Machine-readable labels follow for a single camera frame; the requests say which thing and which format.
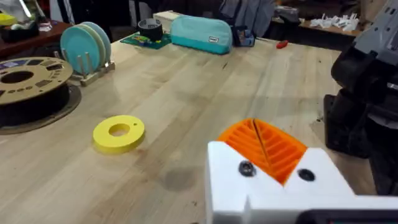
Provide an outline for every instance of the plate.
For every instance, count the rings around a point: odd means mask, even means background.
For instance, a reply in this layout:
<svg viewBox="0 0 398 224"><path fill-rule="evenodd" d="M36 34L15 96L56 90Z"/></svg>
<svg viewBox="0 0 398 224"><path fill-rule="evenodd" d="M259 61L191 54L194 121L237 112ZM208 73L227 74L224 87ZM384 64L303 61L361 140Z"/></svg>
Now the plate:
<svg viewBox="0 0 398 224"><path fill-rule="evenodd" d="M92 37L94 37L95 42L97 42L98 47L99 47L99 58L100 58L99 65L101 67L104 66L104 64L105 64L105 46L104 46L104 42L102 41L102 38L100 37L100 35L98 35L98 33L88 25L78 24L76 26L85 29L87 32L90 33L90 35Z"/></svg>
<svg viewBox="0 0 398 224"><path fill-rule="evenodd" d="M104 42L105 46L105 62L108 62L111 60L111 41L108 38L108 35L106 32L97 24L94 22L82 22L81 24L87 25L91 27L97 34L101 37L102 42Z"/></svg>
<svg viewBox="0 0 398 224"><path fill-rule="evenodd" d="M89 32L81 27L73 26L63 31L61 36L61 49L66 50L68 62L78 73L82 73L77 60L77 56L79 55L81 55L83 60L85 74L88 73L88 63L85 52L90 54L91 65L94 70L96 70L101 63L100 48L97 42Z"/></svg>

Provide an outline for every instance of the wooden table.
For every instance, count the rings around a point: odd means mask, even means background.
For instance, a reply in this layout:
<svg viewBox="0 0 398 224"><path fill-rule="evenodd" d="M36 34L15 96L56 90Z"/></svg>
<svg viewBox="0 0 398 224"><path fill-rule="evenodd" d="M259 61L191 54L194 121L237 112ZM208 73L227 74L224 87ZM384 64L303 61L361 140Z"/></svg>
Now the wooden table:
<svg viewBox="0 0 398 224"><path fill-rule="evenodd" d="M224 56L172 44L112 44L116 71L82 88L78 108L50 126L0 136L1 223L205 223L206 145L258 117L326 148L322 101L339 87L333 50L271 40ZM91 135L102 120L137 116L134 151L104 156ZM373 194L367 160L326 150L357 194Z"/></svg>
<svg viewBox="0 0 398 224"><path fill-rule="evenodd" d="M32 47L39 47L46 43L59 41L62 32L72 26L71 24L57 21L52 21L51 25L53 27L50 31L40 32L40 34L35 37L15 43L5 43L2 38L0 38L0 58L19 53L23 50L28 50Z"/></svg>

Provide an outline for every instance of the orange 3d printed part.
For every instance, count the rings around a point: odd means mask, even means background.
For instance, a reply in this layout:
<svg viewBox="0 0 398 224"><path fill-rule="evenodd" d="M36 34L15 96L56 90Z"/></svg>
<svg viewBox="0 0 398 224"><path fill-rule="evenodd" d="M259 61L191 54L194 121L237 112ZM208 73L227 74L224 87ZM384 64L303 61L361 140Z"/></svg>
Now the orange 3d printed part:
<svg viewBox="0 0 398 224"><path fill-rule="evenodd" d="M282 185L307 150L292 136L252 118L232 125L217 141L237 150Z"/></svg>

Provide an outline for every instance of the black machine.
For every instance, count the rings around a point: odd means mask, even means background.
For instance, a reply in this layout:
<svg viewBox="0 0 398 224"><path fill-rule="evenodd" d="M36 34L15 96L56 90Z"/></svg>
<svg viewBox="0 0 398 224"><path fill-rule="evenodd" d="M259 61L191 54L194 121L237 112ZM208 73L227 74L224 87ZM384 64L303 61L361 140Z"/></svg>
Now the black machine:
<svg viewBox="0 0 398 224"><path fill-rule="evenodd" d="M341 53L331 69L343 88L324 98L326 146L369 158L379 195L398 195L398 1Z"/></svg>

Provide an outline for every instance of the teal pencil case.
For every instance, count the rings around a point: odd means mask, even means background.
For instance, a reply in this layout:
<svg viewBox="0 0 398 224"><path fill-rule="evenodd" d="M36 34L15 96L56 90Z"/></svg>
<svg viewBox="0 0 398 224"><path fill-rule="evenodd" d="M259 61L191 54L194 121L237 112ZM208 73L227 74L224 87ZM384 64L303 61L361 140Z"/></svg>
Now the teal pencil case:
<svg viewBox="0 0 398 224"><path fill-rule="evenodd" d="M172 22L170 36L173 44L226 54L232 48L229 25L218 19L180 16Z"/></svg>

